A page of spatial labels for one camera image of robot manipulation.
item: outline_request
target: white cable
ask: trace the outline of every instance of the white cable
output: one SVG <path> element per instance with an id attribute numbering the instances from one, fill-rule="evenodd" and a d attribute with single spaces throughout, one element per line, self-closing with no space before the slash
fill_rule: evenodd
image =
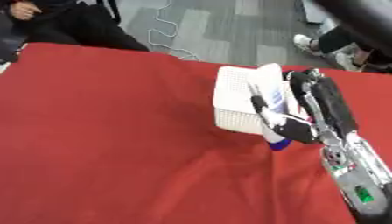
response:
<path id="1" fill-rule="evenodd" d="M 192 52 L 190 52 L 190 51 L 188 51 L 186 49 L 174 49 L 174 48 L 172 48 L 172 47 L 170 47 L 168 45 L 162 45 L 162 44 L 157 44 L 157 43 L 153 43 L 152 42 L 151 36 L 152 36 L 153 32 L 160 33 L 160 34 L 164 35 L 165 37 L 171 38 L 171 39 L 174 39 L 174 38 L 176 38 L 179 35 L 179 25 L 178 24 L 170 22 L 170 21 L 167 21 L 167 20 L 164 20 L 164 19 L 161 18 L 161 11 L 171 7 L 172 5 L 173 5 L 172 0 L 167 0 L 167 5 L 165 7 L 160 8 L 160 9 L 157 10 L 157 15 L 155 16 L 155 19 L 157 21 L 160 21 L 160 22 L 163 22 L 163 23 L 167 23 L 169 25 L 173 25 L 174 26 L 173 34 L 167 34 L 167 33 L 164 33 L 162 31 L 159 31 L 157 29 L 149 29 L 149 35 L 148 35 L 149 45 L 151 45 L 151 46 L 161 46 L 161 47 L 167 48 L 167 49 L 169 49 L 171 51 L 174 51 L 174 52 L 187 53 L 188 55 L 186 55 L 185 57 L 180 58 L 182 60 L 186 59 L 186 58 L 189 58 L 189 57 L 193 57 L 196 60 L 200 60 L 199 57 L 196 54 L 194 54 L 194 53 L 192 53 Z"/>

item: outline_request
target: red table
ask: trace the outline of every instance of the red table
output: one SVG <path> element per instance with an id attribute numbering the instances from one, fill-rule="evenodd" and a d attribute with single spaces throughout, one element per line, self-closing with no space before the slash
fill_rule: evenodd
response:
<path id="1" fill-rule="evenodd" d="M 0 223 L 354 223 L 319 145 L 214 127 L 220 66 L 29 45 L 0 77 Z M 324 72 L 392 165 L 392 77 Z"/>

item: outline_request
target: chair leg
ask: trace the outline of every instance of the chair leg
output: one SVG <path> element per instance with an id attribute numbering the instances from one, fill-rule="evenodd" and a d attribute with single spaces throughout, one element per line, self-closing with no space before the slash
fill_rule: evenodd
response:
<path id="1" fill-rule="evenodd" d="M 116 0 L 108 0 L 108 4 L 110 5 L 110 8 L 112 9 L 113 14 L 115 15 L 115 18 L 114 18 L 115 22 L 120 24 L 120 22 L 121 22 L 121 15 L 120 15 L 120 12 L 118 10 L 118 6 L 117 6 Z"/>

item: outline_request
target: white sneaker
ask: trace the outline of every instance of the white sneaker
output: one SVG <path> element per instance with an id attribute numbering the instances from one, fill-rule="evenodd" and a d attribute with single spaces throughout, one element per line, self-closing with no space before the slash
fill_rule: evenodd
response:
<path id="1" fill-rule="evenodd" d="M 316 57 L 323 56 L 323 53 L 321 51 L 313 51 L 311 49 L 311 42 L 312 42 L 311 38 L 306 37 L 305 35 L 302 34 L 297 34 L 294 36 L 293 41 L 294 41 L 294 45 L 298 47 L 301 51 L 307 52 Z"/>
<path id="2" fill-rule="evenodd" d="M 336 63 L 343 67 L 347 71 L 361 72 L 361 67 L 353 65 L 353 56 L 346 55 L 343 52 L 337 52 L 335 55 Z"/>

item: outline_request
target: plastic bottle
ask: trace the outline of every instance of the plastic bottle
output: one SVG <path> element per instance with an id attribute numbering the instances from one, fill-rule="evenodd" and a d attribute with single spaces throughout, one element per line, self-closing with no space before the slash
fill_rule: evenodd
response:
<path id="1" fill-rule="evenodd" d="M 257 85 L 262 98 L 269 109 L 284 113 L 286 103 L 284 99 L 284 81 L 282 68 L 278 64 L 268 64 L 255 70 L 249 77 L 250 85 Z M 280 151 L 289 146 L 291 140 L 279 136 L 262 121 L 262 135 L 269 143 L 272 150 Z"/>

